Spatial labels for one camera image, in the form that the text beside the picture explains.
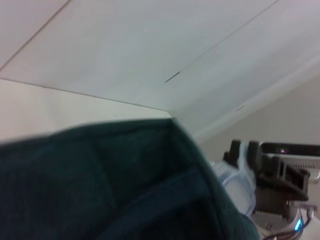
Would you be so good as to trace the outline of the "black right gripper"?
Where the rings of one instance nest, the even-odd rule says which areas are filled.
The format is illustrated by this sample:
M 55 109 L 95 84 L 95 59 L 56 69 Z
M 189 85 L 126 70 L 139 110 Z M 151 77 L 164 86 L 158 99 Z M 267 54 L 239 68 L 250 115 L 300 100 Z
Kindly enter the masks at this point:
M 241 141 L 234 139 L 223 160 L 238 167 Z M 308 201 L 309 173 L 285 163 L 280 157 L 262 156 L 260 144 L 250 141 L 247 163 L 256 175 L 255 211 L 264 213 L 289 213 L 289 202 Z

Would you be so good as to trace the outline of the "clear food container blue seal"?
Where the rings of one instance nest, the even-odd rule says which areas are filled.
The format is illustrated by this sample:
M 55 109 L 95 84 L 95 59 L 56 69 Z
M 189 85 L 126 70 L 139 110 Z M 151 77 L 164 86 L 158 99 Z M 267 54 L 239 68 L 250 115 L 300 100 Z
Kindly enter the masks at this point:
M 247 151 L 248 146 L 241 142 L 238 167 L 229 165 L 223 158 L 211 166 L 237 210 L 249 217 L 256 206 L 256 176 L 248 165 Z

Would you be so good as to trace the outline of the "dark teal insulated lunch bag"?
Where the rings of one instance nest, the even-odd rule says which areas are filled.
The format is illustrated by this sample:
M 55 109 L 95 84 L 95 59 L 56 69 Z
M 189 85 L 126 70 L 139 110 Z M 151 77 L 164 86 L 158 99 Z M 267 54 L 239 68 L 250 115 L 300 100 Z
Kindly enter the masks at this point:
M 260 240 L 173 119 L 0 144 L 0 240 Z

